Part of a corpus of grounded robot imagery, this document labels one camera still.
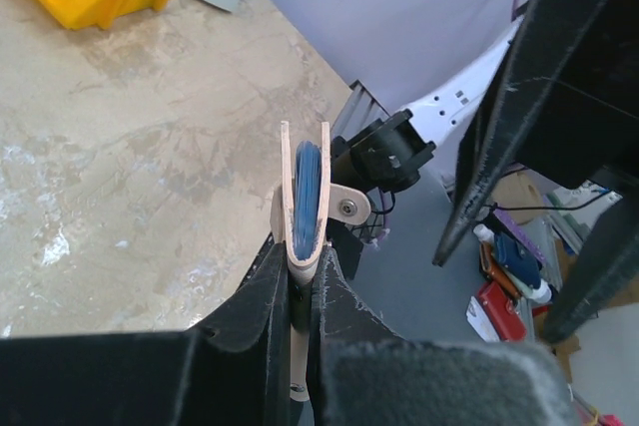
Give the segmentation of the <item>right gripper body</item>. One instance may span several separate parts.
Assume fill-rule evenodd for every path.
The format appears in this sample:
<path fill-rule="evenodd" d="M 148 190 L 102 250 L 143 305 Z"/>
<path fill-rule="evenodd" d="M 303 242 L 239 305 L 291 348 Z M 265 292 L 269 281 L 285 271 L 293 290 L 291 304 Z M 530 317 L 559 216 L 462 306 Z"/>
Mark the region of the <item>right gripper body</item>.
<path fill-rule="evenodd" d="M 638 0 L 608 0 L 554 81 L 519 163 L 575 189 L 638 188 Z"/>

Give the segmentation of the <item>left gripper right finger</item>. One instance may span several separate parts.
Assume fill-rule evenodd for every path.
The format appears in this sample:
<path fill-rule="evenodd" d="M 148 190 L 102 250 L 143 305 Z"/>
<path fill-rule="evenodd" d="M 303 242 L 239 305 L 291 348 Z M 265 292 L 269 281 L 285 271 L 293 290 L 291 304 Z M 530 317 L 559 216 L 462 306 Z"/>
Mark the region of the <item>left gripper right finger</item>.
<path fill-rule="evenodd" d="M 312 289 L 309 388 L 318 425 L 574 425 L 562 371 L 530 342 L 410 341 L 352 290 L 325 249 Z"/>

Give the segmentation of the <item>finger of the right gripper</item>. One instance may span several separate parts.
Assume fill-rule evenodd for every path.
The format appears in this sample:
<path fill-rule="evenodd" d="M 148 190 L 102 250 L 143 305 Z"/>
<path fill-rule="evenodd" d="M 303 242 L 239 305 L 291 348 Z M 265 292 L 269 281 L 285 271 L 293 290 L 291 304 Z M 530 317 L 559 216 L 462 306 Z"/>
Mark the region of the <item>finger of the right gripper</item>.
<path fill-rule="evenodd" d="M 550 307 L 541 338 L 570 337 L 638 274 L 638 193 L 602 213 Z"/>
<path fill-rule="evenodd" d="M 608 0 L 531 0 L 458 154 L 453 211 L 435 250 L 447 262 L 526 141 L 583 35 Z"/>

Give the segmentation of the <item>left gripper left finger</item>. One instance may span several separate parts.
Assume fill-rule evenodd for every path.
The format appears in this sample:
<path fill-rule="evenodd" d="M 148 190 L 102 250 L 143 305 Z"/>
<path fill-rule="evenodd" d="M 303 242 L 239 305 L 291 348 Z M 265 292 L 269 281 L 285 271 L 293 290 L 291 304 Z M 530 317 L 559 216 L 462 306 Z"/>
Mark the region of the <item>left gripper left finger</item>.
<path fill-rule="evenodd" d="M 5 339 L 5 425 L 285 425 L 287 253 L 183 331 Z"/>

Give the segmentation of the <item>beige leather card holder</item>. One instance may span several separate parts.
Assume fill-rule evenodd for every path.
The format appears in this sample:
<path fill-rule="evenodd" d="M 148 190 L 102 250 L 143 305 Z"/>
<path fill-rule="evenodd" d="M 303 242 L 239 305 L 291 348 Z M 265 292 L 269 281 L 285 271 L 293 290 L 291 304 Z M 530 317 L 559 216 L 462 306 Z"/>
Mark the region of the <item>beige leather card holder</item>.
<path fill-rule="evenodd" d="M 281 122 L 282 182 L 271 206 L 271 232 L 286 247 L 290 274 L 291 399 L 310 400 L 307 386 L 311 289 L 327 245 L 326 227 L 331 219 L 361 225 L 371 214 L 366 194 L 331 180 L 329 123 L 320 124 L 319 143 L 291 143 L 290 124 Z"/>

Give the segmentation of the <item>blue credit cards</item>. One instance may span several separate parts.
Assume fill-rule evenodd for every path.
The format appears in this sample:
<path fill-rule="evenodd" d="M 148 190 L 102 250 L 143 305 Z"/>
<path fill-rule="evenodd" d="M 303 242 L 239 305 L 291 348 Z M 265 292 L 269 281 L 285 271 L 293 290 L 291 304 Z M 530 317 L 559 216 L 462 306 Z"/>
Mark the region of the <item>blue credit cards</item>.
<path fill-rule="evenodd" d="M 320 203 L 321 150 L 310 141 L 296 150 L 293 247 L 297 259 L 307 260 L 314 250 Z"/>

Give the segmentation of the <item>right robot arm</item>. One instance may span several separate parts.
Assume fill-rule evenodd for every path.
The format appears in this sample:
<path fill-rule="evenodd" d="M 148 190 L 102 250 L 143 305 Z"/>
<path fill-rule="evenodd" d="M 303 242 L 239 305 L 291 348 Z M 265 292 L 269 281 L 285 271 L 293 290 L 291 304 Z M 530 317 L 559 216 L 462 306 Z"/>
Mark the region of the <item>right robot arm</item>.
<path fill-rule="evenodd" d="M 434 252 L 447 262 L 513 163 L 565 188 L 620 195 L 595 223 L 545 321 L 574 333 L 638 274 L 638 0 L 513 0 L 506 33 L 432 93 L 333 151 L 336 179 L 368 192 L 412 187 L 462 133 L 453 210 Z"/>

